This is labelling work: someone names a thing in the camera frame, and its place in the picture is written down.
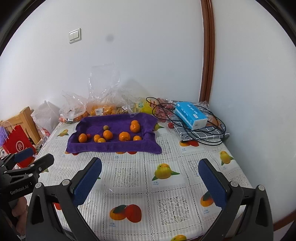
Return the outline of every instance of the white light switch panel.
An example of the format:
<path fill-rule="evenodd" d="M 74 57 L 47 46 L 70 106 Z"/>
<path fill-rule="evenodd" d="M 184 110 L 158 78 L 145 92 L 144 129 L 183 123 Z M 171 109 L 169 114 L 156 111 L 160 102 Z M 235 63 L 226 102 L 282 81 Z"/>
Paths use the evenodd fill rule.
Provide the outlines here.
<path fill-rule="evenodd" d="M 81 28 L 69 32 L 69 43 L 81 40 Z"/>

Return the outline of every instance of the black cable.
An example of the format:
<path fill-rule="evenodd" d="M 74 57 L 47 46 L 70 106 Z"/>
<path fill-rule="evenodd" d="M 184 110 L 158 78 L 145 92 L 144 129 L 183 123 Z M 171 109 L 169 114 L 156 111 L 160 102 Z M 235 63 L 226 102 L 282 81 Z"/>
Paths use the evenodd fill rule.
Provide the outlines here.
<path fill-rule="evenodd" d="M 148 98 L 151 98 L 151 99 L 155 99 L 155 100 L 157 100 L 157 102 L 159 102 L 159 104 L 152 103 L 151 101 L 148 100 Z M 173 103 L 160 103 L 160 101 L 159 101 L 157 98 L 155 98 L 155 97 L 147 97 L 147 98 L 146 98 L 146 101 L 147 101 L 148 103 L 150 103 L 151 106 L 154 105 L 154 108 L 152 109 L 152 115 L 153 115 L 154 117 L 156 117 L 156 118 L 159 119 L 159 120 L 170 121 L 170 122 L 172 122 L 174 125 L 176 125 L 176 126 L 178 126 L 178 127 L 182 127 L 182 128 L 186 131 L 186 133 L 187 133 L 190 137 L 192 137 L 193 140 L 195 140 L 195 141 L 197 141 L 197 142 L 199 142 L 199 143 L 201 143 L 201 144 L 207 145 L 207 146 L 218 146 L 218 145 L 221 145 L 221 144 L 223 143 L 223 141 L 224 141 L 224 139 L 225 139 L 226 125 L 224 124 L 224 122 L 223 122 L 221 119 L 219 119 L 218 117 L 216 117 L 216 116 L 213 114 L 213 112 L 211 112 L 209 109 L 207 109 L 207 108 L 205 108 L 205 107 L 203 107 L 203 106 L 195 105 L 196 107 L 198 107 L 198 108 L 202 108 L 202 109 L 203 109 L 203 110 L 200 109 L 200 111 L 205 112 L 205 113 L 207 113 L 207 114 L 213 116 L 213 118 L 216 120 L 217 123 L 219 123 L 219 122 L 218 122 L 218 120 L 219 120 L 220 123 L 224 125 L 225 130 L 223 130 L 223 129 L 220 128 L 219 126 L 215 125 L 213 122 L 210 122 L 209 120 L 208 120 L 207 122 L 210 123 L 210 124 L 214 127 L 213 130 L 211 130 L 211 131 L 205 131 L 205 130 L 202 130 L 202 129 L 191 130 L 191 129 L 189 129 L 188 127 L 186 127 L 185 122 L 182 121 L 181 119 L 180 119 L 180 120 L 172 120 L 172 119 L 170 118 L 170 116 L 167 115 L 167 112 L 166 112 L 166 111 L 169 111 L 169 112 L 171 112 L 173 115 L 177 116 L 172 110 L 166 108 L 166 107 L 163 106 L 163 105 L 164 105 L 164 104 L 166 104 L 166 105 L 170 104 L 170 105 L 174 105 L 174 106 L 175 106 L 175 104 L 173 104 Z M 160 118 L 160 117 L 158 117 L 158 116 L 156 116 L 156 115 L 154 114 L 154 110 L 155 110 L 155 108 L 157 108 L 157 107 L 162 108 L 163 112 L 164 112 L 164 113 L 166 114 L 166 116 L 167 116 L 167 119 Z M 211 134 L 211 135 L 213 135 L 213 136 L 217 136 L 217 137 L 219 137 L 219 138 L 220 138 L 221 135 L 222 135 L 223 137 L 220 138 L 219 141 L 212 142 L 212 141 L 208 141 L 208 140 L 206 140 L 206 139 L 201 139 L 201 138 L 200 138 L 198 135 L 196 135 L 193 131 L 198 131 L 198 132 L 208 133 L 208 134 Z"/>

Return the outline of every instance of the red gift bag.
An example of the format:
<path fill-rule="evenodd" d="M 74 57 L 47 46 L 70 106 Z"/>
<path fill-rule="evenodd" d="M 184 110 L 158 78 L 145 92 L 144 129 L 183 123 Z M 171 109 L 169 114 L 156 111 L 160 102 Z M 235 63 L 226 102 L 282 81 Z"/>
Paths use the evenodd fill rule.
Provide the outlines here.
<path fill-rule="evenodd" d="M 2 145 L 3 149 L 7 153 L 17 153 L 26 148 L 31 147 L 36 153 L 35 148 L 33 147 L 32 143 L 29 141 L 28 137 L 26 136 L 24 130 L 20 125 L 17 125 L 12 132 L 9 134 L 8 138 Z M 19 167 L 27 167 L 33 160 L 33 157 L 28 157 L 27 159 L 17 163 Z"/>

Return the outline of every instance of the brown wooden trim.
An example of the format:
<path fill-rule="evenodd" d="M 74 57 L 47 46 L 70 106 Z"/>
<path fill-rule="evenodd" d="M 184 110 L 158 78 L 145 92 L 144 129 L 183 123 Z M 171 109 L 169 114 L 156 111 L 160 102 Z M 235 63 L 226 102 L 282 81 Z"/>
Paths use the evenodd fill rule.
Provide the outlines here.
<path fill-rule="evenodd" d="M 296 210 L 290 213 L 288 216 L 284 217 L 283 219 L 274 223 L 274 231 L 281 229 L 282 227 L 285 227 L 286 225 L 294 221 L 296 221 Z"/>
<path fill-rule="evenodd" d="M 211 0 L 200 0 L 204 28 L 204 60 L 202 67 L 202 83 L 199 101 L 210 99 L 214 59 L 215 59 L 215 25 L 214 12 Z"/>

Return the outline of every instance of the silver bolt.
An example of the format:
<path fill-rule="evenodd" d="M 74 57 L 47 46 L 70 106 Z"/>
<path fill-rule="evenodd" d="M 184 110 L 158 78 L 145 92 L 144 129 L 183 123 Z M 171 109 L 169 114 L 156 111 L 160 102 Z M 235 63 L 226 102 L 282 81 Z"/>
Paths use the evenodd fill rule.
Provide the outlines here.
<path fill-rule="evenodd" d="M 233 187 L 235 187 L 235 188 L 239 186 L 239 184 L 237 183 L 237 181 L 232 181 L 230 183 L 230 185 L 233 186 Z"/>
<path fill-rule="evenodd" d="M 68 179 L 65 179 L 62 181 L 63 186 L 67 186 L 67 185 L 69 185 L 69 183 L 70 183 L 70 181 Z"/>
<path fill-rule="evenodd" d="M 265 187 L 264 187 L 263 185 L 259 185 L 259 186 L 258 186 L 258 189 L 259 189 L 260 191 L 264 191 L 264 190 L 265 190 Z"/>
<path fill-rule="evenodd" d="M 36 183 L 36 185 L 35 185 L 36 188 L 40 188 L 41 186 L 42 186 L 41 183 Z"/>

